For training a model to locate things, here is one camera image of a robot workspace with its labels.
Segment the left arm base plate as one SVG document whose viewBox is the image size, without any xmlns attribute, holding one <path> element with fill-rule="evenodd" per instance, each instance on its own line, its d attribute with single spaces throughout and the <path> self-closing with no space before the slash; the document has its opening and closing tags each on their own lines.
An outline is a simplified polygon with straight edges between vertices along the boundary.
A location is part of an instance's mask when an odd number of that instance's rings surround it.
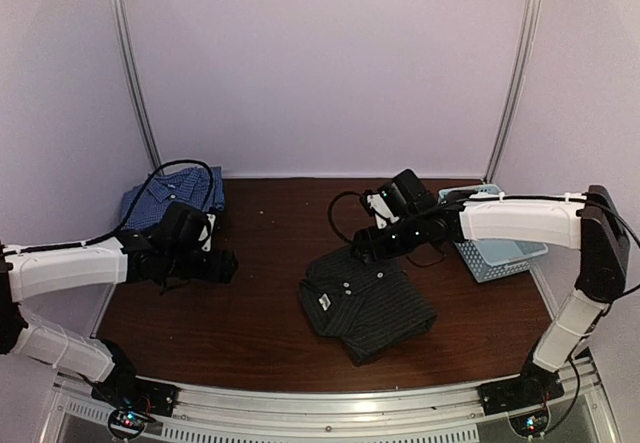
<svg viewBox="0 0 640 443">
<path fill-rule="evenodd" d="M 132 396 L 122 396 L 106 383 L 88 381 L 91 397 L 112 407 L 106 427 L 117 441 L 131 441 L 145 432 L 162 429 L 162 418 L 173 415 L 178 388 L 168 383 L 136 378 Z"/>
</svg>

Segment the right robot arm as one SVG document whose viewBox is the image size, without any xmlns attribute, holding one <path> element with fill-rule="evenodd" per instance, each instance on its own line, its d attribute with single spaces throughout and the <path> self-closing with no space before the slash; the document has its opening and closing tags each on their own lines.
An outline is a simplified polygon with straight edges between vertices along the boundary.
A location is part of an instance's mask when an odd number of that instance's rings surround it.
<svg viewBox="0 0 640 443">
<path fill-rule="evenodd" d="M 559 371 L 591 336 L 612 305 L 626 296 L 630 247 L 637 238 L 608 190 L 516 195 L 479 185 L 433 194 L 405 170 L 360 198 L 375 220 L 350 240 L 364 261 L 405 256 L 422 245 L 473 245 L 493 265 L 535 265 L 555 249 L 580 257 L 579 271 L 520 372 L 479 386 L 487 414 L 542 406 L 563 394 Z"/>
</svg>

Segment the black pinstriped long sleeve shirt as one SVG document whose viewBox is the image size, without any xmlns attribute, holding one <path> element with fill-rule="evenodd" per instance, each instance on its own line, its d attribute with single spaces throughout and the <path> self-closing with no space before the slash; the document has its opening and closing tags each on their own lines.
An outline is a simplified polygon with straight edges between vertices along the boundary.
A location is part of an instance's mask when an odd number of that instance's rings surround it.
<svg viewBox="0 0 640 443">
<path fill-rule="evenodd" d="M 356 365 L 430 331 L 438 316 L 398 261 L 364 263 L 347 246 L 309 263 L 298 296 L 313 330 L 339 339 Z"/>
</svg>

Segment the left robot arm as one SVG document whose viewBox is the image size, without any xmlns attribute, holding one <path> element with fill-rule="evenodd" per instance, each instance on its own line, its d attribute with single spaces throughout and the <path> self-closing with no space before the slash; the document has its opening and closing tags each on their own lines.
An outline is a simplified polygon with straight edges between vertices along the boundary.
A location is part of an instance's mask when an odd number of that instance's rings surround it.
<svg viewBox="0 0 640 443">
<path fill-rule="evenodd" d="M 235 254 L 214 248 L 216 218 L 173 203 L 161 220 L 142 230 L 116 229 L 88 241 L 1 250 L 1 352 L 23 355 L 79 374 L 113 405 L 133 407 L 144 387 L 113 342 L 85 338 L 20 307 L 57 291 L 150 280 L 161 293 L 170 279 L 228 283 Z"/>
</svg>

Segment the blue checked shirt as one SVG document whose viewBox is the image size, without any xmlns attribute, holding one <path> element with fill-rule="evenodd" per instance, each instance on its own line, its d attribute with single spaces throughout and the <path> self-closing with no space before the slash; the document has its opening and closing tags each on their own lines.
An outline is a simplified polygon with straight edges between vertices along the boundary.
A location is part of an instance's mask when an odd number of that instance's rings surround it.
<svg viewBox="0 0 640 443">
<path fill-rule="evenodd" d="M 142 192 L 124 228 L 140 231 L 159 223 L 173 202 L 205 213 L 222 212 L 225 195 L 221 168 L 212 167 L 208 173 L 203 167 L 193 166 L 156 176 Z"/>
</svg>

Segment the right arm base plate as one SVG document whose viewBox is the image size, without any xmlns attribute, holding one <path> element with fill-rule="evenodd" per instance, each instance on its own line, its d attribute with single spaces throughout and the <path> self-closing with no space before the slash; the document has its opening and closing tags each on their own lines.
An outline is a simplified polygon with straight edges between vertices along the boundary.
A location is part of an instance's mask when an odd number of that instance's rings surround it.
<svg viewBox="0 0 640 443">
<path fill-rule="evenodd" d="M 562 397 L 557 381 L 542 384 L 521 376 L 481 384 L 478 395 L 485 416 L 506 414 L 517 436 L 533 439 L 550 427 L 551 400 Z"/>
</svg>

